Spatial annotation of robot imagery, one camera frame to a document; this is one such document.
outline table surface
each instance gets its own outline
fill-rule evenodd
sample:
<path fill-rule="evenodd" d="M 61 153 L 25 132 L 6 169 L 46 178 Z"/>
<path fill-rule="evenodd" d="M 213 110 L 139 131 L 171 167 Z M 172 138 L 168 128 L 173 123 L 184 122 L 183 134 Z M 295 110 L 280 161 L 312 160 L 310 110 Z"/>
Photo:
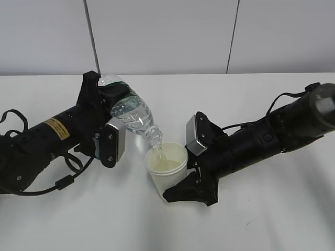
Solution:
<path fill-rule="evenodd" d="M 282 92 L 335 83 L 335 73 L 122 78 L 151 108 L 164 142 L 181 144 L 197 111 L 220 126 L 253 121 Z M 18 109 L 33 126 L 73 106 L 81 81 L 81 76 L 1 76 L 1 110 Z M 291 101 L 283 97 L 278 106 Z M 0 125 L 2 134 L 21 127 L 15 116 Z M 222 178 L 219 203 L 211 207 L 163 202 L 144 167 L 149 146 L 131 133 L 126 140 L 113 169 L 95 160 L 62 191 L 0 195 L 0 250 L 335 250 L 335 133 Z M 56 159 L 29 190 L 48 188 L 67 174 L 63 160 Z"/>

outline water bottle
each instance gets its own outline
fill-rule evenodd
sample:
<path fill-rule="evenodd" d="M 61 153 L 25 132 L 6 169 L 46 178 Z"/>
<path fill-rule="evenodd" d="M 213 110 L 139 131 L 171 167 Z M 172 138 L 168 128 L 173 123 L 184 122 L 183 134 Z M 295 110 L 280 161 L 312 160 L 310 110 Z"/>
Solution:
<path fill-rule="evenodd" d="M 98 86 L 107 85 L 129 87 L 116 75 L 102 75 Z M 143 136 L 153 147 L 160 148 L 163 134 L 155 125 L 149 107 L 130 87 L 129 89 L 129 94 L 112 107 L 110 114 L 122 120 L 129 131 Z"/>

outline white paper cup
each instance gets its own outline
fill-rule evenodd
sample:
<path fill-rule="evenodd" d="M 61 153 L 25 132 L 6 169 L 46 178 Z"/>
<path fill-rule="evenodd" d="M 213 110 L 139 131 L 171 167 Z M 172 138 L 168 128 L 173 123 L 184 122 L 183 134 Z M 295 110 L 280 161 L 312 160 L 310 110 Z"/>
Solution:
<path fill-rule="evenodd" d="M 159 172 L 154 170 L 157 164 L 157 155 L 154 149 L 150 149 L 146 154 L 144 163 L 161 197 L 165 190 L 186 178 L 188 160 L 187 150 L 177 143 L 163 143 L 162 150 L 168 161 L 176 161 L 180 165 L 175 169 Z"/>

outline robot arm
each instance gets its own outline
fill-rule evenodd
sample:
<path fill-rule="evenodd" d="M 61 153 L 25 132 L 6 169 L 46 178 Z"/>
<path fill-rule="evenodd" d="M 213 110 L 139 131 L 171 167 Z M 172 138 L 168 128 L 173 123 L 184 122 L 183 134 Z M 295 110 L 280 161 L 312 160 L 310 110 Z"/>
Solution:
<path fill-rule="evenodd" d="M 298 98 L 271 112 L 279 97 Z M 232 135 L 225 129 L 240 127 Z M 266 116 L 256 122 L 221 129 L 198 112 L 186 125 L 187 168 L 194 170 L 163 194 L 168 202 L 218 202 L 218 179 L 254 163 L 286 153 L 335 130 L 335 84 L 315 83 L 298 94 L 284 93 L 272 103 Z"/>
<path fill-rule="evenodd" d="M 19 111 L 9 110 L 3 114 L 0 123 L 13 112 L 24 122 L 24 130 L 0 135 L 0 193 L 36 196 L 61 190 L 73 183 L 94 158 L 108 168 L 115 166 L 125 149 L 126 132 L 123 122 L 112 118 L 110 110 L 129 88 L 122 85 L 98 87 L 99 78 L 100 75 L 93 71 L 85 73 L 76 105 L 30 129 Z M 91 157 L 85 165 L 68 153 L 73 147 L 75 152 Z M 74 175 L 58 180 L 43 191 L 23 191 L 59 156 L 65 158 Z"/>

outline label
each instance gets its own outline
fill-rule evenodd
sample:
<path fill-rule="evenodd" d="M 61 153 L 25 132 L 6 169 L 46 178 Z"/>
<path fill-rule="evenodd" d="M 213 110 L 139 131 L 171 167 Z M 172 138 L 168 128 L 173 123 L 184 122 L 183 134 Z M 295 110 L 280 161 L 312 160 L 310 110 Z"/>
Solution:
<path fill-rule="evenodd" d="M 60 140 L 65 140 L 70 137 L 70 134 L 66 127 L 55 118 L 48 119 L 45 124 L 50 126 L 58 135 Z"/>

